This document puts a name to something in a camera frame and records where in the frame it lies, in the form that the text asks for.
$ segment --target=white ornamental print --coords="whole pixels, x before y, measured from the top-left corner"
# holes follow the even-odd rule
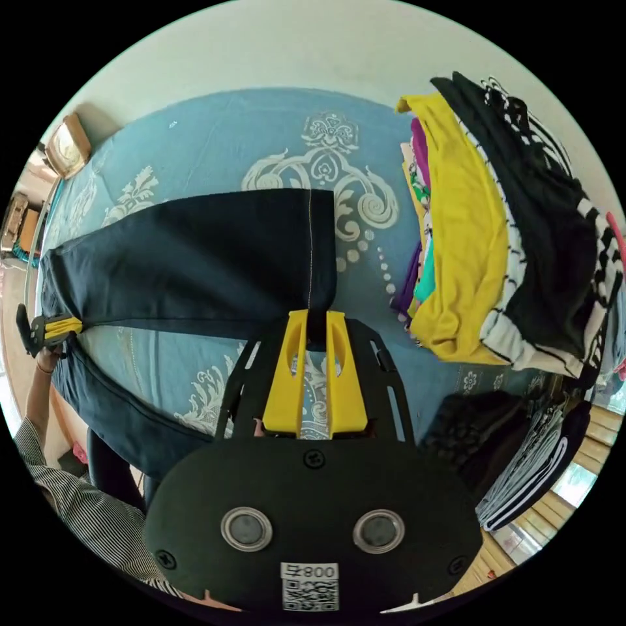
[[[111,151],[110,147],[104,150],[102,154],[98,154],[87,165],[85,169],[87,180],[84,182],[82,189],[77,193],[74,201],[68,206],[60,206],[61,211],[57,214],[56,210],[52,216],[51,224],[46,232],[45,249],[56,248],[63,241],[75,239],[85,234],[81,230],[82,222],[85,216],[91,210],[98,192],[97,179],[106,163],[106,158]],[[76,177],[75,182],[78,184],[82,177]],[[63,241],[61,241],[61,228],[63,229]]]
[[[155,203],[152,198],[154,198],[155,193],[153,189],[157,185],[158,179],[154,176],[152,167],[150,165],[144,167],[135,176],[134,181],[122,189],[122,195],[117,199],[118,204],[112,209],[106,209],[102,228],[132,213],[154,206]]]
[[[468,394],[476,386],[478,376],[474,372],[469,371],[463,379],[463,392]]]
[[[285,149],[259,159],[243,177],[241,189],[333,189],[336,236],[355,243],[346,259],[337,259],[338,270],[343,271],[368,250],[372,229],[396,224],[398,201],[391,187],[368,166],[362,171],[349,163],[347,156],[359,149],[359,127],[343,115],[312,115],[301,137],[310,150],[287,156]]]
[[[257,348],[252,351],[248,363],[254,360]],[[237,356],[241,355],[243,349],[244,344],[240,343]],[[210,435],[215,434],[226,382],[233,372],[235,361],[230,356],[224,355],[224,364],[225,371],[212,366],[196,374],[196,379],[191,382],[194,393],[188,400],[190,409],[186,413],[174,413],[179,423]],[[301,437],[303,439],[327,439],[325,360],[321,368],[317,368],[308,352],[305,362],[305,396],[310,400],[310,407],[308,410],[303,408]],[[225,432],[227,438],[232,435],[232,426],[232,422],[229,421]]]

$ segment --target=dark navy pants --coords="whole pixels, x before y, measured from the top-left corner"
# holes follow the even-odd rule
[[[331,191],[278,189],[172,200],[50,250],[42,311],[97,325],[255,338],[307,308],[309,349],[324,343],[336,290]],[[53,382],[123,459],[161,480],[211,437],[146,406],[73,338]]]

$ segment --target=person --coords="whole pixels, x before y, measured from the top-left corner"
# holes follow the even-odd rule
[[[26,402],[26,416],[14,443],[34,482],[68,529],[109,565],[144,584],[191,602],[239,610],[211,598],[197,599],[175,589],[162,575],[143,542],[145,515],[90,483],[61,469],[46,465],[43,448],[50,418],[50,385],[60,350],[44,348],[37,355],[37,367]],[[255,436],[263,436],[260,420]]]

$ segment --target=blue bedsheet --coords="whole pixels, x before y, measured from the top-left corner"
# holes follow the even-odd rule
[[[333,189],[333,308],[380,332],[404,380],[420,438],[444,396],[525,393],[543,385],[546,375],[441,363],[413,344],[389,308],[419,236],[401,168],[399,144],[409,137],[405,115],[325,91],[251,89],[180,102],[133,122],[95,151],[65,185],[44,251],[174,198],[282,186]],[[154,258],[187,263],[168,250],[155,250]],[[215,427],[224,385],[243,348],[236,340],[118,327],[91,329],[80,341],[118,384],[206,432]],[[308,438],[326,435],[325,370],[323,355],[307,355]]]

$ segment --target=striped sleeve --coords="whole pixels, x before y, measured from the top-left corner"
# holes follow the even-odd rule
[[[141,511],[68,472],[48,467],[29,419],[23,421],[14,442],[33,480],[52,497],[61,521],[87,548],[125,574],[183,597],[165,580],[145,547]]]

